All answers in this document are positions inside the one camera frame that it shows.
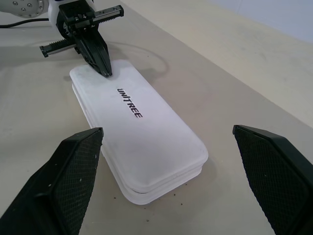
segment gray table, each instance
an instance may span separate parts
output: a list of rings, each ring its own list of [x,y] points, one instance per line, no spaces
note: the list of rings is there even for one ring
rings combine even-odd
[[[127,59],[139,70],[203,140],[209,160],[197,178],[137,206],[124,198],[100,158],[80,234],[273,235],[249,188],[232,126],[283,135],[311,162],[313,130],[124,8],[124,18],[100,25],[111,58]],[[0,14],[0,23],[10,20],[21,19]],[[0,214],[61,140],[89,128],[69,77],[85,61],[74,50],[45,59],[38,48],[58,39],[48,23],[0,30]]]

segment case lid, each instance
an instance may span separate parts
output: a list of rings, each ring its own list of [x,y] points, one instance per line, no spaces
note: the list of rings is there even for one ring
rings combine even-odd
[[[85,105],[82,103],[81,98],[80,98],[74,84],[72,85],[72,87],[73,87],[73,91],[74,91],[74,93],[78,99],[80,106],[82,107],[82,110],[85,114],[85,117],[86,117],[90,127],[93,128],[94,126],[96,126],[94,124],[94,121],[90,118],[89,113],[86,111]],[[120,178],[119,174],[117,173],[117,171],[115,169],[115,166],[112,163],[111,158],[108,157],[103,146],[101,146],[101,152],[102,152],[103,156],[106,158],[107,163],[110,167],[110,170],[112,171],[112,174],[115,177],[116,182],[119,185],[123,195],[130,202],[135,203],[137,205],[145,205],[145,204],[148,204],[148,203],[156,200],[157,198],[168,193],[169,191],[171,191],[171,190],[177,188],[178,186],[184,184],[185,182],[193,179],[194,177],[199,175],[201,173],[201,170],[202,170],[202,165],[200,165],[200,166],[196,167],[195,169],[190,170],[187,173],[185,173],[179,177],[176,177],[175,179],[173,179],[171,181],[168,181],[167,183],[153,189],[152,191],[150,191],[148,193],[138,193],[138,192],[135,192],[134,190],[132,190],[131,188],[129,188],[125,184],[125,182],[122,181],[122,179]]]
[[[202,165],[204,144],[141,74],[125,60],[112,69],[104,78],[83,65],[70,76],[125,184],[147,193]]]

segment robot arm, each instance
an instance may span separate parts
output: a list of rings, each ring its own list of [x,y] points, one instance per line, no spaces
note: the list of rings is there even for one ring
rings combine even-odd
[[[0,0],[0,11],[34,18],[48,11],[48,0]]]
[[[49,21],[64,40],[41,46],[44,57],[75,48],[98,73],[105,77],[112,75],[108,47],[98,32],[98,27],[102,22],[124,16],[121,5],[95,11],[92,0],[13,0],[11,4],[13,7],[8,0],[0,0],[0,11],[32,18],[46,12],[48,7]],[[22,15],[21,11],[24,10],[19,10],[18,7],[25,4],[29,9]],[[32,7],[42,11],[31,11]]]

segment stacked case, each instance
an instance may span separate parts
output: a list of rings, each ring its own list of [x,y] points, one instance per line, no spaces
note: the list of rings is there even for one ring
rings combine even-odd
[[[208,153],[128,61],[112,69],[104,78],[89,65],[74,68],[73,90],[90,127],[103,128],[101,151],[122,193],[148,204],[200,174]]]

